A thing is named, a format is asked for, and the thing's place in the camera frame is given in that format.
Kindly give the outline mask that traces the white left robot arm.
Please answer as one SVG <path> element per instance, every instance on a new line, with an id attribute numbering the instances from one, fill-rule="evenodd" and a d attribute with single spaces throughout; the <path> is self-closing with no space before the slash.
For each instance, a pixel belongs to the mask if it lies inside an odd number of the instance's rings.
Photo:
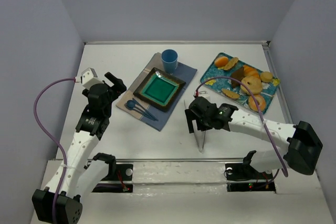
<path id="1" fill-rule="evenodd" d="M 45 188 L 35 190 L 32 196 L 39 221 L 78 223 L 84 198 L 99 181 L 115 174 L 116 158 L 113 155 L 98 153 L 91 164 L 87 163 L 109 125 L 112 103 L 127 90 L 123 81 L 110 72 L 104 76 L 112 82 L 111 86 L 100 80 L 92 68 L 72 79 L 82 84 L 82 94 L 88 104 L 77 123 L 70 147 L 65 150 L 57 143 L 63 155 L 62 163 Z"/>

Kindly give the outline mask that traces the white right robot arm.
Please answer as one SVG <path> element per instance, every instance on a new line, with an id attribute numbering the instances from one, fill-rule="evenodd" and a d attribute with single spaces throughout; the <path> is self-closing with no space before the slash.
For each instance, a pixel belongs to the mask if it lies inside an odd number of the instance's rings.
<path id="1" fill-rule="evenodd" d="M 323 144 L 313 127 L 304 121 L 284 124 L 267 121 L 238 107 L 223 103 L 217 106 L 204 97 L 195 98 L 185 110 L 188 131 L 194 133 L 211 129 L 242 133 L 269 142 L 272 150 L 248 152 L 241 164 L 243 171 L 263 173 L 273 169 L 292 169 L 312 175 L 316 169 Z"/>

